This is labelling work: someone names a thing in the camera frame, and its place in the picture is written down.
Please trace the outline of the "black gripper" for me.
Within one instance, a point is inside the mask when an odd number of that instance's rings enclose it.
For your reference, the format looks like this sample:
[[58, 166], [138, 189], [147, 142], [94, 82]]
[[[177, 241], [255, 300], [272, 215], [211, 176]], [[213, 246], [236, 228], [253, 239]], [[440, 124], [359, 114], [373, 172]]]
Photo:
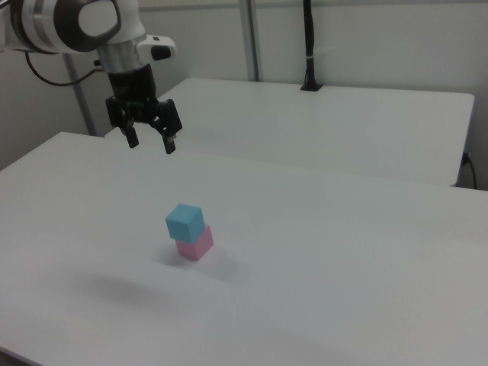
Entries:
[[135, 123], [149, 124], [162, 137], [167, 154], [175, 147], [176, 133], [181, 120], [171, 99], [160, 101], [156, 97], [156, 83], [151, 66], [108, 75], [114, 95], [106, 100], [113, 127], [121, 130], [130, 148], [139, 145]]

